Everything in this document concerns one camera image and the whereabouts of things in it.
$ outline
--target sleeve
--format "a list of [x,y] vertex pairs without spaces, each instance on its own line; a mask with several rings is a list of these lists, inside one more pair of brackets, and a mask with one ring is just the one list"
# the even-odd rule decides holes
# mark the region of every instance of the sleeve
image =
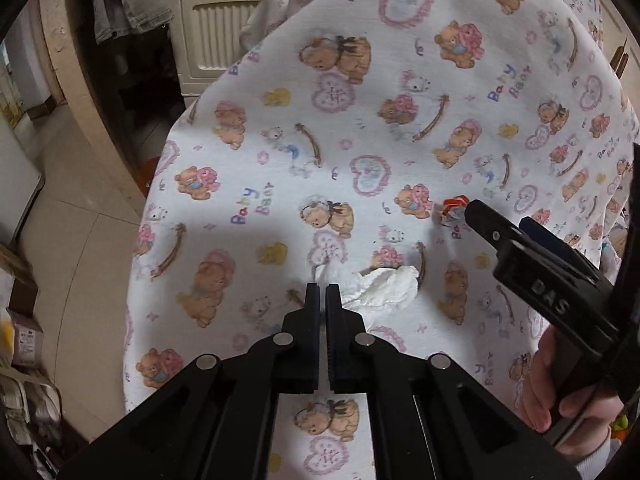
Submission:
[[611,439],[611,429],[609,429],[609,436],[602,445],[576,464],[582,480],[595,480],[619,448],[620,441]]

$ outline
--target wall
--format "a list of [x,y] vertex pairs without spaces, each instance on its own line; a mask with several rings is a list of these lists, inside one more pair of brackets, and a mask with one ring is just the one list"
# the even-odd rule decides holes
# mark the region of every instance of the wall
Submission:
[[4,38],[12,77],[22,97],[25,110],[42,104],[51,95],[31,33],[29,13],[33,2],[34,0],[30,0],[22,9]]
[[12,242],[39,183],[40,173],[0,114],[0,243]]

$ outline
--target printed fabric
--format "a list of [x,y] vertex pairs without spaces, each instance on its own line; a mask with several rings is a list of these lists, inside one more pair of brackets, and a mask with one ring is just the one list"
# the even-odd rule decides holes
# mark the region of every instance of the printed fabric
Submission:
[[[546,322],[492,278],[480,199],[599,264],[638,119],[597,0],[261,0],[247,54],[169,134],[134,251],[127,409],[280,330],[318,266],[415,266],[369,331],[516,409]],[[366,398],[282,396],[274,479],[375,478]]]

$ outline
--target small orange object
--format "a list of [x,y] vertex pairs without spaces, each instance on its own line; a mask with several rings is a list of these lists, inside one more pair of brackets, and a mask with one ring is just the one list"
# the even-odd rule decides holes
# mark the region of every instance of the small orange object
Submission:
[[156,172],[156,166],[159,160],[159,156],[150,158],[138,168],[138,172],[135,175],[136,184],[138,184],[140,191],[142,191],[145,197],[149,195],[149,188],[151,188],[151,181],[154,179],[154,173]]
[[269,473],[277,473],[282,465],[282,459],[277,453],[271,453],[269,455]]
[[611,438],[616,438],[624,444],[626,436],[628,434],[629,434],[629,428],[626,428],[626,430],[611,431]]
[[465,195],[457,195],[453,198],[447,198],[442,205],[444,206],[442,208],[442,216],[446,216],[453,208],[468,206],[469,199]]

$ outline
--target yellow duck print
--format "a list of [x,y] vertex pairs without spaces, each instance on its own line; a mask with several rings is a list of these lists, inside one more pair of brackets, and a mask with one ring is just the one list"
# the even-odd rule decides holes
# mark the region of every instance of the yellow duck print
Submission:
[[262,100],[265,106],[289,106],[291,92],[286,88],[276,88],[273,92],[265,92]]
[[476,269],[488,269],[491,267],[491,260],[486,253],[476,254]]
[[519,131],[520,128],[517,124],[501,124],[500,129],[498,129],[500,136],[505,139],[513,139]]
[[265,265],[283,265],[287,259],[287,246],[276,242],[272,246],[258,250],[258,263]]

